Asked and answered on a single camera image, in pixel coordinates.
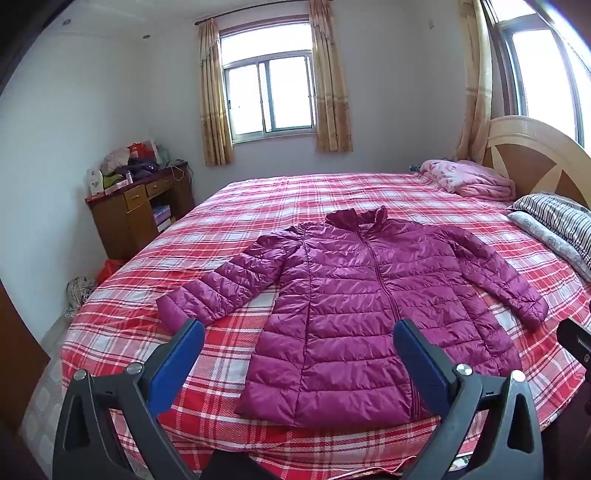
pillow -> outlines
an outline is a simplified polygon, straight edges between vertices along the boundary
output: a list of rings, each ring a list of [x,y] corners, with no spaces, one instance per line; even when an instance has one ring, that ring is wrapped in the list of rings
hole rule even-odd
[[[570,243],[552,233],[538,220],[525,212],[512,212],[507,216],[519,228],[542,242],[556,255],[564,258],[586,281],[591,282],[591,265],[585,263],[583,257]]]
[[[587,266],[591,265],[591,213],[559,195],[532,193],[517,200],[510,210],[523,210],[547,229],[570,243]]]

metal bolt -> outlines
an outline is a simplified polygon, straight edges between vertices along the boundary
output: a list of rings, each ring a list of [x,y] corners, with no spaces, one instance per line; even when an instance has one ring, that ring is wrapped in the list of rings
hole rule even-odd
[[[460,375],[464,375],[467,377],[468,375],[472,375],[472,367],[466,364],[459,364],[456,365],[456,370]]]
[[[74,374],[74,380],[83,380],[86,378],[86,370],[76,370]]]
[[[136,375],[138,373],[140,373],[143,369],[143,365],[140,364],[139,362],[134,362],[132,364],[129,364],[126,368],[125,371],[129,374],[129,375]]]
[[[521,370],[513,370],[511,372],[511,378],[519,383],[524,382],[525,381],[525,373],[523,373]]]

curtain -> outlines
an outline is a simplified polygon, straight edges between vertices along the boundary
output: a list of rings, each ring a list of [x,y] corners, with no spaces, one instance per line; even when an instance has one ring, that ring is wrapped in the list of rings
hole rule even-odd
[[[328,0],[310,0],[310,24],[318,108],[316,148],[321,152],[350,152],[349,101]]]
[[[232,140],[224,100],[220,35],[214,19],[199,26],[201,70],[201,133],[205,165],[232,161]]]
[[[466,118],[456,159],[482,164],[491,123],[491,41],[480,0],[459,0],[466,67]]]

bed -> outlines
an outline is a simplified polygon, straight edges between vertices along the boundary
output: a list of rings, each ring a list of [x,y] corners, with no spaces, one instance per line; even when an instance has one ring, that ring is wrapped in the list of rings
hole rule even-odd
[[[542,161],[544,168],[538,168]],[[552,190],[591,203],[589,187],[579,180],[589,178],[580,175],[589,172],[591,158],[572,140],[539,122],[523,117],[493,121],[485,164],[508,173],[520,194]],[[524,168],[528,170],[520,177]],[[322,221],[334,210],[381,205],[393,217],[453,223],[473,232],[546,298],[550,314],[532,334],[495,299],[480,293],[517,345],[540,424],[548,427],[584,380],[583,368],[557,344],[555,330],[567,317],[591,327],[591,286],[514,226],[505,216],[507,204],[447,193],[419,174],[277,177],[228,185],[95,291],[63,345],[64,386],[79,368],[106,375],[146,360],[156,346],[170,339],[157,319],[156,299],[216,268],[261,234]],[[322,480],[376,464],[395,469],[416,455],[436,427],[435,419],[362,432],[315,431],[247,420],[233,412],[249,356],[276,295],[277,289],[271,287],[207,328],[205,346],[173,408],[159,416],[187,464],[200,471],[213,449],[243,450],[282,478]],[[123,418],[115,414],[114,420],[123,446],[139,459]],[[478,416],[462,452],[473,450],[482,425],[483,416]]]

wooden headboard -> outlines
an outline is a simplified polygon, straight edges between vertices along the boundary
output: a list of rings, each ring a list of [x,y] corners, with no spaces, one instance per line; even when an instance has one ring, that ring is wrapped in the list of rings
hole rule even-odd
[[[555,192],[591,205],[591,157],[574,140],[526,116],[491,121],[484,166],[515,182],[517,196]]]

